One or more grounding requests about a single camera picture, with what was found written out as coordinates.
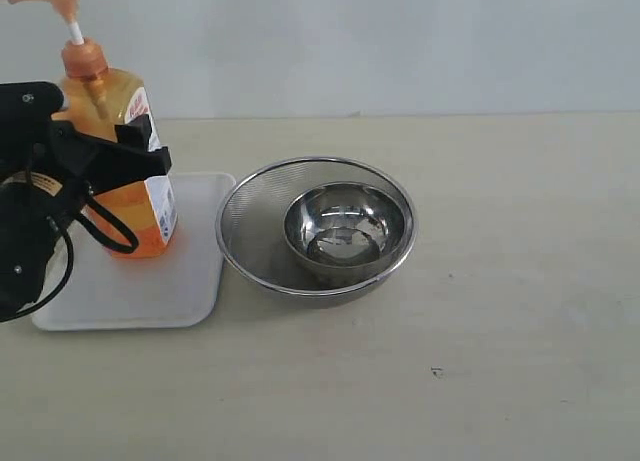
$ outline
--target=table surface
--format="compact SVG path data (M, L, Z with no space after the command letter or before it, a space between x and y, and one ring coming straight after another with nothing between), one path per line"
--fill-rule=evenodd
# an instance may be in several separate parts
M227 267L193 328L1 325L3 459L640 459L640 114L159 129L176 171L379 167L414 198L415 250L331 309Z

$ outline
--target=white tray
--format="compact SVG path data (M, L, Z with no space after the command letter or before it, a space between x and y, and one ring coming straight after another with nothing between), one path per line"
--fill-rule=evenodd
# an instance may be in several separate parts
M228 174L172 175L178 224L165 254L112 258L84 229L74 229L76 262L60 295L32 315L46 331L177 328L206 318L216 301L223 257L215 218L234 186ZM60 256L43 292L58 282Z

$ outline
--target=stainless steel bowl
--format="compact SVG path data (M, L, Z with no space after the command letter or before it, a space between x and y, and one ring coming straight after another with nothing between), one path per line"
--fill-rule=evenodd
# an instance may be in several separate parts
M387 264L364 280L337 287L301 266L283 233L287 212L302 194L335 183L364 184L385 193L404 219L401 239L384 256ZM398 183L366 164L334 157L289 159L249 175L223 201L216 228L225 258L250 281L289 297L332 302L358 297L386 280L407 258L417 234L415 208Z
M362 183L330 183L296 199L284 235L301 266L327 287L351 286L383 271L405 232L398 204Z

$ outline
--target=white wall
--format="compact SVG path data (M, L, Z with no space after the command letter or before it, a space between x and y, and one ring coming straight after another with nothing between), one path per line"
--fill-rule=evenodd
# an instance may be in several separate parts
M81 0L172 117L640 107L640 0ZM57 78L62 22L0 6L0 80Z

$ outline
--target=mesh strainer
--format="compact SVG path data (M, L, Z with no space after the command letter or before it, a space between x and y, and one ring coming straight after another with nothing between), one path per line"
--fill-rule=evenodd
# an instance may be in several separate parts
M302 193L336 182L363 183L384 191L401 208L406 230L380 272L352 286L328 289L296 263L283 222ZM216 233L229 263L259 285L293 296L335 297L379 283L402 264L416 237L415 209L402 187L375 168L344 158L295 158L262 168L238 183L218 213Z

